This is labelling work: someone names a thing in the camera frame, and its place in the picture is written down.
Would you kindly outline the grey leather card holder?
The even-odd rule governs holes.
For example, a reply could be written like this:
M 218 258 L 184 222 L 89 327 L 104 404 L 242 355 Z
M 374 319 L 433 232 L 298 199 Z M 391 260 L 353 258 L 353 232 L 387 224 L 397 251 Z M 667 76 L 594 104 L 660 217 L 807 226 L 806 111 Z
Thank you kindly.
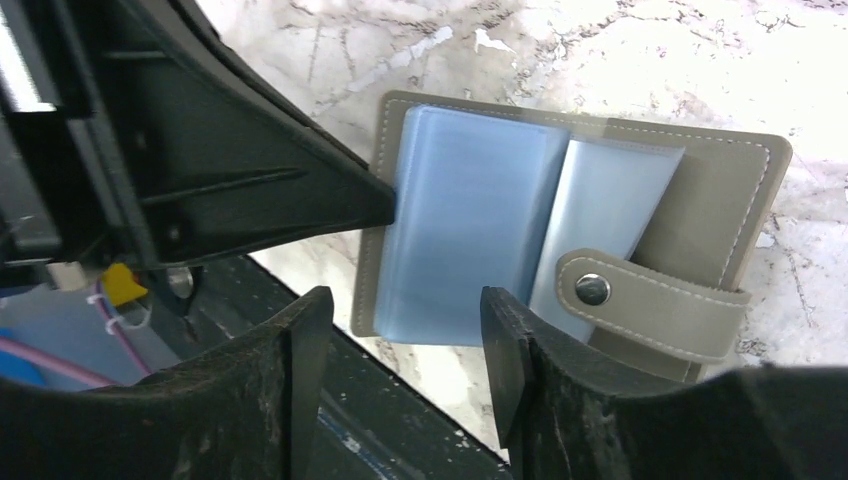
M 383 97 L 378 128 L 372 166 L 396 218 L 362 235 L 354 335 L 480 346 L 492 286 L 671 380 L 734 348 L 785 138 L 403 91 Z

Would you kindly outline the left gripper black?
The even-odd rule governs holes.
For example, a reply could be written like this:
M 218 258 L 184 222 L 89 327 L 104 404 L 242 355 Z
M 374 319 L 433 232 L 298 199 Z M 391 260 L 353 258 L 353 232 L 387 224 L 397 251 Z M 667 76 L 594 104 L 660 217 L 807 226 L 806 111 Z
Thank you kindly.
M 191 1 L 1 5 L 1 281 L 87 285 L 385 226 L 393 190 Z

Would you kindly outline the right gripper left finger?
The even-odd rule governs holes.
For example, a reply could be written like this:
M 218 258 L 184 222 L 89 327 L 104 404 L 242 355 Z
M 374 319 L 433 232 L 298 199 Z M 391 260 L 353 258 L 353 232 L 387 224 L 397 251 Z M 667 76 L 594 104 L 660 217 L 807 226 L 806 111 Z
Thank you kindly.
M 301 479 L 334 301 L 316 287 L 245 334 L 127 387 L 1 385 L 5 479 Z

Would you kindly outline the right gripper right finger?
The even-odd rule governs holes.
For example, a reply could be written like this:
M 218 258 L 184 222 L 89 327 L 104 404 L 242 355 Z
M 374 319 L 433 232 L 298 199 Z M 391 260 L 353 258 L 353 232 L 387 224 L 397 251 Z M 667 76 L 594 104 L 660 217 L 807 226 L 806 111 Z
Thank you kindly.
M 631 368 L 486 287 L 481 329 L 516 479 L 843 479 L 847 372 L 742 368 L 683 384 Z

